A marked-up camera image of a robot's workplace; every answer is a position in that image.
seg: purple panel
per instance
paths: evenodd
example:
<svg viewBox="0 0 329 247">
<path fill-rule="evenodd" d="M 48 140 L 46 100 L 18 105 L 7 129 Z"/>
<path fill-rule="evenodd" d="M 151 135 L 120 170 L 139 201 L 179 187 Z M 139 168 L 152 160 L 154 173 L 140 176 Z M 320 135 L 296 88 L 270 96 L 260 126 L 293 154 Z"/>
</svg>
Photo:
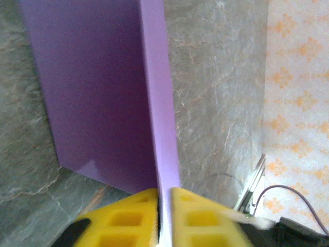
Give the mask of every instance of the purple panel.
<svg viewBox="0 0 329 247">
<path fill-rule="evenodd" d="M 21 0 L 21 8 L 60 165 L 131 193 L 156 187 L 137 0 Z M 154 111 L 169 116 L 173 138 L 171 95 L 163 103 L 168 100 L 168 109 Z M 157 125 L 154 120 L 154 131 Z M 168 148 L 175 164 L 175 149 Z"/>
<path fill-rule="evenodd" d="M 161 246 L 172 246 L 170 189 L 180 187 L 173 90 L 162 0 L 141 0 L 142 33 L 160 195 Z"/>
</svg>

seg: gray marble surface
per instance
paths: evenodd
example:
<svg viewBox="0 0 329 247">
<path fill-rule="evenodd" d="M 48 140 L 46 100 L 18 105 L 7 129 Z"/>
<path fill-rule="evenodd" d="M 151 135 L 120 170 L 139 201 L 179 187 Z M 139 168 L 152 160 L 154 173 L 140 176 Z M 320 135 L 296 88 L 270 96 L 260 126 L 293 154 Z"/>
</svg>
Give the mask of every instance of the gray marble surface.
<svg viewBox="0 0 329 247">
<path fill-rule="evenodd" d="M 232 206 L 261 154 L 267 2 L 166 0 L 183 187 Z M 0 1 L 0 246 L 128 196 L 60 168 L 25 28 Z"/>
</svg>

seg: floral pattern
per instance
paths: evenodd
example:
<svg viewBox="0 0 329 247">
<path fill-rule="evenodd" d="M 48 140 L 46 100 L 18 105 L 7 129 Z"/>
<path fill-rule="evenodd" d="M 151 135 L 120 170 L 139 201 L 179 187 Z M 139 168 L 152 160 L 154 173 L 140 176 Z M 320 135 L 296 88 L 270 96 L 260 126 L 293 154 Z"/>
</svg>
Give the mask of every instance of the floral pattern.
<svg viewBox="0 0 329 247">
<path fill-rule="evenodd" d="M 329 228 L 329 5 L 269 1 L 264 104 L 266 186 L 301 192 Z M 264 216 L 321 232 L 294 193 L 269 190 Z"/>
</svg>

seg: black cable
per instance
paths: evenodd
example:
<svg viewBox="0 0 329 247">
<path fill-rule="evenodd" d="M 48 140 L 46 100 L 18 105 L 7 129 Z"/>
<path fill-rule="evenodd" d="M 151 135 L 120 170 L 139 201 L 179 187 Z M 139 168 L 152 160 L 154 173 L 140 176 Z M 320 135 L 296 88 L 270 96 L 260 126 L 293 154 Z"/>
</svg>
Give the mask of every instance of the black cable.
<svg viewBox="0 0 329 247">
<path fill-rule="evenodd" d="M 329 236 L 329 232 L 328 230 L 325 228 L 324 224 L 321 222 L 319 216 L 317 215 L 317 213 L 315 212 L 314 208 L 312 207 L 312 205 L 310 204 L 310 202 L 305 198 L 305 196 L 303 196 L 300 192 L 298 192 L 297 190 L 293 189 L 293 188 L 290 188 L 289 186 L 285 186 L 285 185 L 272 185 L 272 186 L 269 186 L 267 187 L 266 189 L 264 189 L 262 191 L 262 193 L 260 194 L 260 196 L 258 197 L 258 200 L 256 202 L 256 205 L 255 205 L 255 210 L 253 212 L 253 216 L 255 215 L 256 213 L 256 210 L 257 210 L 257 207 L 258 207 L 258 204 L 262 198 L 262 196 L 264 195 L 264 193 L 270 189 L 273 189 L 273 188 L 283 188 L 283 189 L 288 189 L 294 193 L 296 193 L 301 199 L 303 199 L 303 201 L 306 203 L 307 207 L 309 208 L 309 210 L 311 211 L 311 213 L 313 214 L 315 220 L 317 221 L 317 223 L 319 224 L 319 226 L 321 227 L 321 229 L 324 231 L 324 233 Z"/>
</svg>

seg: yellow plastic object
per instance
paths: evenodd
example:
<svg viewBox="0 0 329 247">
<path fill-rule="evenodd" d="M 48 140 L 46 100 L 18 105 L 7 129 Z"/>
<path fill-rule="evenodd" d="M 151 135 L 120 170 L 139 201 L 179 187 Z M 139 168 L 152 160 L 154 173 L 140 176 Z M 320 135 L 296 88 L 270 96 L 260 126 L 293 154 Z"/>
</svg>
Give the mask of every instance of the yellow plastic object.
<svg viewBox="0 0 329 247">
<path fill-rule="evenodd" d="M 154 247 L 158 190 L 148 189 L 80 216 L 92 222 L 74 247 Z"/>
<path fill-rule="evenodd" d="M 251 247 L 228 209 L 188 190 L 172 188 L 173 247 Z"/>
</svg>

